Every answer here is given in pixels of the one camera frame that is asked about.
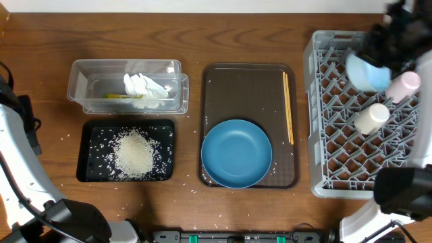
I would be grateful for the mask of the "yellow green snack wrapper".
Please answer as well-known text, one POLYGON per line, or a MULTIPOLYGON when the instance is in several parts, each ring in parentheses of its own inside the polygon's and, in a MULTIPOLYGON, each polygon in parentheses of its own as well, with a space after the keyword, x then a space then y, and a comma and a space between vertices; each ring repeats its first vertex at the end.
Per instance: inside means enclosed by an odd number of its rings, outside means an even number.
POLYGON ((140 95, 127 95, 127 94, 113 94, 113 93, 105 93, 103 95, 104 99, 141 99, 143 97, 140 95))

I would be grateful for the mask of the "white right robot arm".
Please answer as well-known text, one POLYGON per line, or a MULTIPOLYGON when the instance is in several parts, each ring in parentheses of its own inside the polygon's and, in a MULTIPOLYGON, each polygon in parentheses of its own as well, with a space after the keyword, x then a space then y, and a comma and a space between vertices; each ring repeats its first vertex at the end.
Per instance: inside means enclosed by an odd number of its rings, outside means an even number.
POLYGON ((387 24, 376 24, 366 34, 356 56, 377 68, 401 72, 415 64, 421 79, 421 102, 414 147, 407 167, 382 169, 373 197, 340 221, 335 242, 376 242, 395 226, 431 216, 431 2, 390 3, 387 24))

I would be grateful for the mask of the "cream white cup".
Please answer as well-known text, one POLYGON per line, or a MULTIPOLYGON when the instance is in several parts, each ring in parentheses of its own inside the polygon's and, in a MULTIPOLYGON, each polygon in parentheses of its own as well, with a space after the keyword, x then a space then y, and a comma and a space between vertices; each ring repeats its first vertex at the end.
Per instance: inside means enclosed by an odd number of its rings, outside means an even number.
POLYGON ((375 103, 362 110, 354 119, 354 127, 362 134, 369 135, 381 128, 390 117, 389 109, 375 103))

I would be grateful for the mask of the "dark blue plate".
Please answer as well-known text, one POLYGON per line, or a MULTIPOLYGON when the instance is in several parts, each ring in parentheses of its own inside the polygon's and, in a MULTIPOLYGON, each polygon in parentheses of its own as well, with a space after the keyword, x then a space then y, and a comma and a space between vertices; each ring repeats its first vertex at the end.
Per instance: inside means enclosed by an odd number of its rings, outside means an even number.
POLYGON ((231 119, 217 124, 205 136, 200 158, 209 177, 220 186, 248 188, 266 176, 273 149, 259 126, 231 119))

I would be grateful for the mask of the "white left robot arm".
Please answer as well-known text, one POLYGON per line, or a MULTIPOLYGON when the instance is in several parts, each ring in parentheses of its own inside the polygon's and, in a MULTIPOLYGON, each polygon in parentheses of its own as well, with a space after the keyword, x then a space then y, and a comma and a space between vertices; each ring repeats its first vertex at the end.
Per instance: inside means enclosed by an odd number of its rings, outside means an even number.
POLYGON ((30 98, 13 92, 11 73, 1 78, 1 198, 11 233, 3 242, 144 242, 131 221, 108 222, 92 204, 67 199, 38 156, 30 98))

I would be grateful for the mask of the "light blue small bowl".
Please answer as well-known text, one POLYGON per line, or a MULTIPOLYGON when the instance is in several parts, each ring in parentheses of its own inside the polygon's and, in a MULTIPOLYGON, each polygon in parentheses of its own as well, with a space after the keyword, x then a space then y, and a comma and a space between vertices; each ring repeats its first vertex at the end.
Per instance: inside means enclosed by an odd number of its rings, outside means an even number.
POLYGON ((365 92, 383 92, 391 83, 387 67, 375 67, 351 52, 346 57, 346 74, 354 87, 365 92))

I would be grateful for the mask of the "pink cup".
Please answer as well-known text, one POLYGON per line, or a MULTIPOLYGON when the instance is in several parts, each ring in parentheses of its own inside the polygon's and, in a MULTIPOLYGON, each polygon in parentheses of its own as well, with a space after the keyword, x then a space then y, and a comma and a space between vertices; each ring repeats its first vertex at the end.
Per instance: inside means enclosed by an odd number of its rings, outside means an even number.
POLYGON ((393 103, 400 103, 414 95, 420 86, 421 78, 416 72, 404 72, 391 81, 385 95, 392 99, 393 103))

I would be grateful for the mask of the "white tissue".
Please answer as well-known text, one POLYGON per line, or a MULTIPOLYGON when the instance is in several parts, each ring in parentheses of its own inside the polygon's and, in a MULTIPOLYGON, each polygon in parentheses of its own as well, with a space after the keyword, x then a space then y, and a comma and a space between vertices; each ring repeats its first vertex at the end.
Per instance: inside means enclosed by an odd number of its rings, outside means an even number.
POLYGON ((166 99, 169 94, 153 79, 141 73, 129 76, 124 75, 125 91, 128 96, 145 99, 166 99))

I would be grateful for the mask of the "wooden chopstick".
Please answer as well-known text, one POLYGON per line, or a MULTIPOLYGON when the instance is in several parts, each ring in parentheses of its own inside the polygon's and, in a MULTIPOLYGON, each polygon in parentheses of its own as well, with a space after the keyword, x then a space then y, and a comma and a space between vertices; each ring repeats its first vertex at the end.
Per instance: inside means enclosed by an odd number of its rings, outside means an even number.
POLYGON ((288 74, 284 73, 284 84, 285 84, 285 96, 286 96, 286 112, 287 112, 287 121, 288 121, 288 130, 290 133, 290 144, 294 145, 294 131, 293 131, 293 123, 292 123, 292 112, 291 112, 291 103, 290 103, 290 89, 288 82, 288 74))
POLYGON ((290 119, 290 104, 289 104, 289 90, 288 90, 288 79, 287 74, 282 72, 283 77, 283 95, 285 101, 285 109, 286 109, 286 123, 287 123, 287 131, 288 131, 288 140, 291 145, 293 145, 292 131, 291 131, 291 119, 290 119))

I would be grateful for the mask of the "pile of white rice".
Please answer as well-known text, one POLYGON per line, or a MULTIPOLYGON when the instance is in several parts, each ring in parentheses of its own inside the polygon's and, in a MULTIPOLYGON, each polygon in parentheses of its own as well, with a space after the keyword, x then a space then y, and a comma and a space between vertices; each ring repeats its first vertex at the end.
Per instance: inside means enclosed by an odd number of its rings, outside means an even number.
POLYGON ((105 167, 109 181, 165 180, 171 172, 171 147, 138 128, 122 128, 107 144, 105 167))

